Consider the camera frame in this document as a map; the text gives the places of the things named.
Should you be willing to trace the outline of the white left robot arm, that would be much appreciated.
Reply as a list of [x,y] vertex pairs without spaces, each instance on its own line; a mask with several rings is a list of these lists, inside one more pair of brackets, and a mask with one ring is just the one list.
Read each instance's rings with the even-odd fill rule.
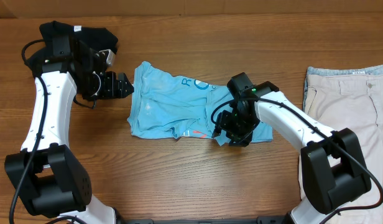
[[95,50],[69,35],[45,44],[47,55],[24,58],[36,97],[27,137],[4,163],[15,188],[12,202],[50,223],[123,223],[115,208],[93,195],[86,169],[70,150],[70,113],[77,95],[83,107],[93,109],[98,100],[125,98],[134,87],[124,73],[109,71],[111,49]]

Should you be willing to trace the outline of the light blue printed t-shirt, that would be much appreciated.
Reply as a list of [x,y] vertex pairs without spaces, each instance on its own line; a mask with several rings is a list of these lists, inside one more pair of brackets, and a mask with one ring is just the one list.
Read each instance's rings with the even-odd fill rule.
[[131,134],[142,139],[191,137],[212,139],[211,115],[230,110],[226,86],[172,76],[142,62],[134,71]]

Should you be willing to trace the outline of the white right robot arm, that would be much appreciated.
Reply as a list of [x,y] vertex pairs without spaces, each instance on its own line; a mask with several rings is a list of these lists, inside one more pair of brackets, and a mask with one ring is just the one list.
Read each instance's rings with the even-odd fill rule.
[[215,108],[213,136],[225,133],[230,145],[246,147],[260,123],[280,133],[299,153],[305,198],[284,216],[259,217],[258,223],[321,223],[371,189],[358,137],[336,131],[294,106],[271,82],[253,84],[245,73],[227,84],[230,110]]

